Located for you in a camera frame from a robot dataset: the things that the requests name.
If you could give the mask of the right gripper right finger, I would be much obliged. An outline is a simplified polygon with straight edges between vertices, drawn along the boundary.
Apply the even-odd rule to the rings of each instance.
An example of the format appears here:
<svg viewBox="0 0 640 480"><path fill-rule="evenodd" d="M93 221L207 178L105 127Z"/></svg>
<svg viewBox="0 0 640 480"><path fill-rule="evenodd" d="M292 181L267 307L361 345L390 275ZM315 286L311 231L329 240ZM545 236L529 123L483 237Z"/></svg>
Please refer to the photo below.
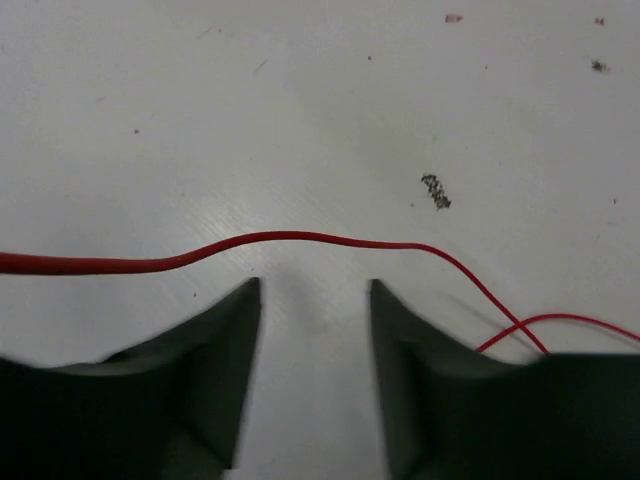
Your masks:
<svg viewBox="0 0 640 480"><path fill-rule="evenodd" d="M639 359L489 358L370 284L370 332L393 479L635 479Z"/></svg>

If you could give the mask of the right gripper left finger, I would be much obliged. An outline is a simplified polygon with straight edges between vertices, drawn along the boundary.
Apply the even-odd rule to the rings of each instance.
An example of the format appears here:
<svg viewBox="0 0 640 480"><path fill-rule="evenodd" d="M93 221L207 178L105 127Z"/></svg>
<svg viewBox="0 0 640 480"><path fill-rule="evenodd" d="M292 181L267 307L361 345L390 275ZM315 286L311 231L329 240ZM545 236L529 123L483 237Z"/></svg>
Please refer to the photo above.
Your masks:
<svg viewBox="0 0 640 480"><path fill-rule="evenodd" d="M251 278L98 363L1 361L5 479L221 479L235 465L261 320Z"/></svg>

